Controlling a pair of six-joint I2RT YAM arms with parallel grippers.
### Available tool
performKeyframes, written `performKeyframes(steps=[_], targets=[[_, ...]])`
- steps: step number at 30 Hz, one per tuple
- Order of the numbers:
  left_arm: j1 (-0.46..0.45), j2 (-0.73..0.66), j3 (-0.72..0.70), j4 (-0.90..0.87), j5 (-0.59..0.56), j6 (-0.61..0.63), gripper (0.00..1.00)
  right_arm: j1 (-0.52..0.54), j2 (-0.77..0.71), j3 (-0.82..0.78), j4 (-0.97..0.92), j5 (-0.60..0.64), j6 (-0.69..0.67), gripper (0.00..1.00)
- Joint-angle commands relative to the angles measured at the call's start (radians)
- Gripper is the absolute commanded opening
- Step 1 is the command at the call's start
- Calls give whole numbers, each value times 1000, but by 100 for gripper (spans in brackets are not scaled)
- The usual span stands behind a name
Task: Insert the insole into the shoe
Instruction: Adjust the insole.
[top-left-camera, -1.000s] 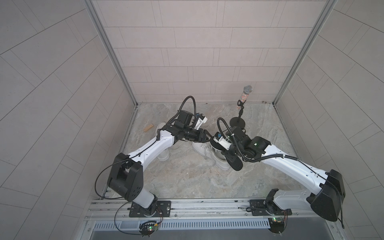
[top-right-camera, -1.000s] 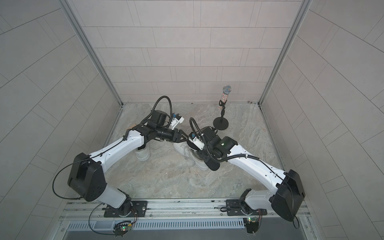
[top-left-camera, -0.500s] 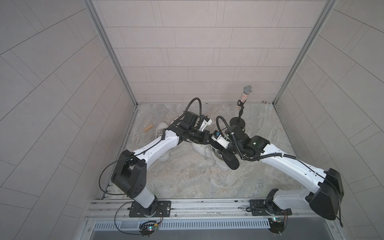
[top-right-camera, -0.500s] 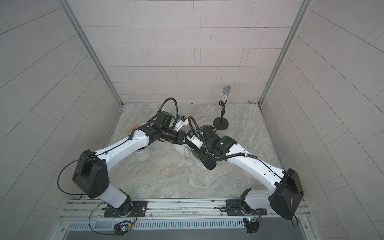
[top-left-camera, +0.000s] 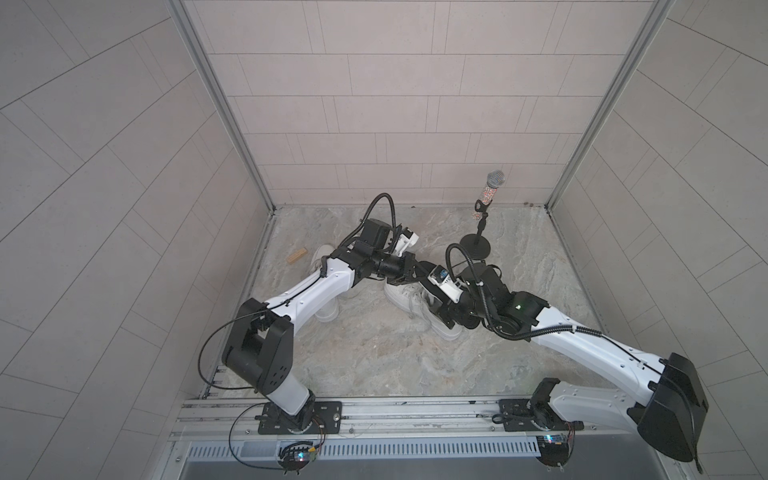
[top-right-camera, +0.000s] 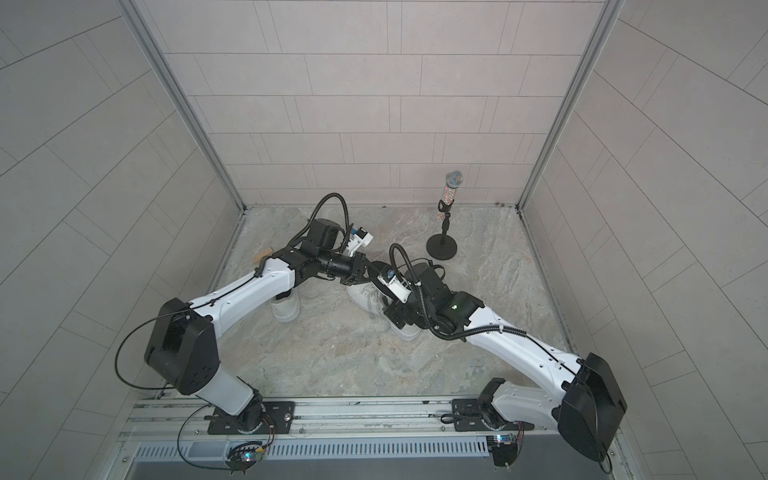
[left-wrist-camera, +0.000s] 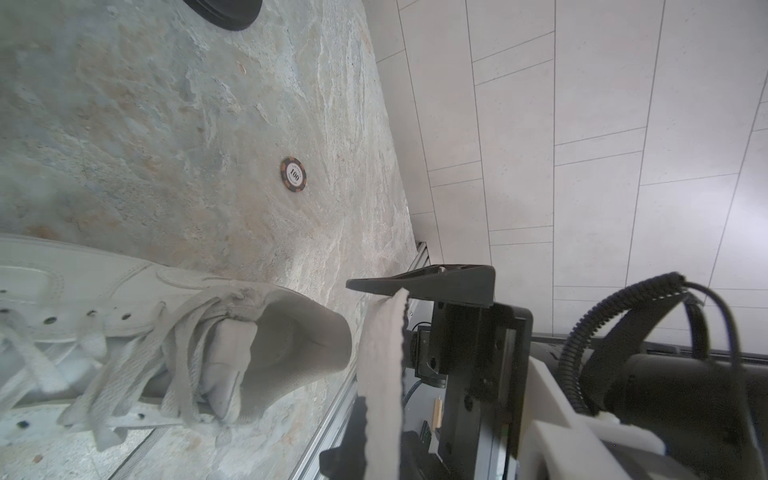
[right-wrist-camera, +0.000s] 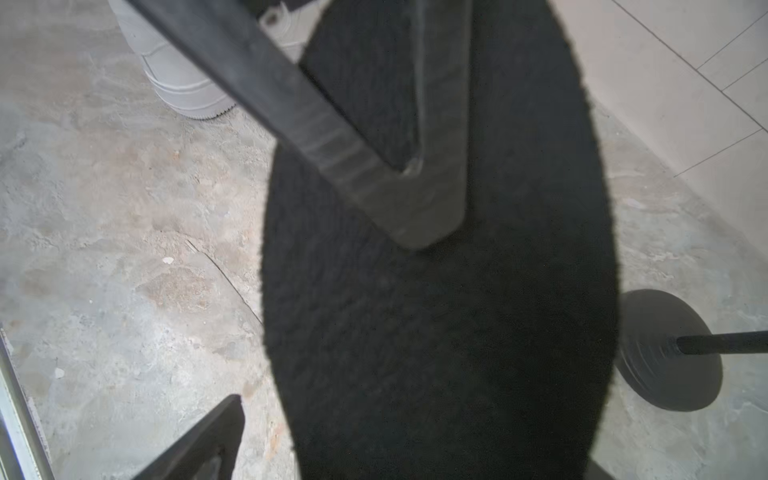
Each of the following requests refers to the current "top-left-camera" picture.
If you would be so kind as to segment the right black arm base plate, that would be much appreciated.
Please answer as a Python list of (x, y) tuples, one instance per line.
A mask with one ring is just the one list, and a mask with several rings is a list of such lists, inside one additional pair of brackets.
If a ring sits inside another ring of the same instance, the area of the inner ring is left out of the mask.
[(529, 399), (502, 399), (499, 412), (491, 420), (506, 432), (514, 431), (582, 431), (582, 421), (562, 420), (546, 403), (532, 405)]

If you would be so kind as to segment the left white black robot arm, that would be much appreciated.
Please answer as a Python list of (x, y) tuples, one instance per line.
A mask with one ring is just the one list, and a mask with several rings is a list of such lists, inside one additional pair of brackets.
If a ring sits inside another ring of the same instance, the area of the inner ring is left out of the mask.
[(295, 334), (363, 280), (415, 281), (418, 262), (409, 248), (417, 241), (408, 228), (367, 219), (339, 246), (321, 248), (318, 268), (307, 278), (265, 302), (246, 300), (225, 324), (224, 366), (266, 397), (288, 429), (305, 431), (315, 395), (292, 373)]

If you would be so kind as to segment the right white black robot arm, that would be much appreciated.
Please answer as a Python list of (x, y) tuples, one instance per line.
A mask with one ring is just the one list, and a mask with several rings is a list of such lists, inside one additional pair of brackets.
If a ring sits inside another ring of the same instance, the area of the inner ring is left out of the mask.
[(543, 431), (575, 431), (586, 423), (611, 426), (637, 433), (674, 460), (697, 460), (709, 403), (688, 358), (677, 353), (661, 358), (614, 340), (536, 295), (508, 290), (496, 270), (482, 263), (453, 274), (420, 262), (415, 277), (433, 298), (432, 312), (448, 327), (482, 326), (507, 341), (545, 346), (613, 385), (579, 387), (545, 378), (524, 409), (501, 411), (497, 422), (527, 422)]

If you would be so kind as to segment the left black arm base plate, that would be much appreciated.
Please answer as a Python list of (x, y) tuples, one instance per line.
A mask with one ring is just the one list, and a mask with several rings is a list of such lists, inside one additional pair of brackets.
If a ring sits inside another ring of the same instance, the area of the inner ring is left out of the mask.
[(296, 415), (288, 415), (276, 404), (269, 402), (258, 417), (258, 434), (338, 434), (342, 408), (341, 401), (313, 401)]

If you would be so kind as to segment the white sneaker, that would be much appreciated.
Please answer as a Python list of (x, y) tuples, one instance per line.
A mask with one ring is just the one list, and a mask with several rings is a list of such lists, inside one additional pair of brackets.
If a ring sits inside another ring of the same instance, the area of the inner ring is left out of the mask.
[[(312, 256), (310, 262), (310, 273), (315, 273), (323, 266), (323, 258), (329, 256), (334, 251), (332, 245), (324, 244), (317, 248)], [(339, 301), (335, 296), (330, 297), (328, 294), (328, 278), (321, 278), (321, 284), (323, 285), (323, 292), (325, 293), (326, 302), (315, 312), (315, 318), (322, 323), (328, 323), (335, 320), (340, 312)]]
[(426, 321), (432, 331), (447, 341), (458, 339), (465, 329), (454, 324), (447, 326), (430, 308), (441, 306), (441, 303), (430, 294), (420, 283), (404, 285), (384, 284), (386, 298), (397, 308), (412, 318)]

